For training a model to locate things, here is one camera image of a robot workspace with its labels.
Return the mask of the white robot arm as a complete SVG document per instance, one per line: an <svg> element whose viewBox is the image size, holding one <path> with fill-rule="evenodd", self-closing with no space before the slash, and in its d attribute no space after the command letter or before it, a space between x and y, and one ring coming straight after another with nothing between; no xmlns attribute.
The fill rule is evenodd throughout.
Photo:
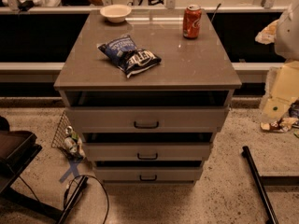
<svg viewBox="0 0 299 224"><path fill-rule="evenodd" d="M255 40L265 45L273 43L275 53L286 59L262 105L264 115L280 119L299 98L299 0L294 0L278 20L263 28Z"/></svg>

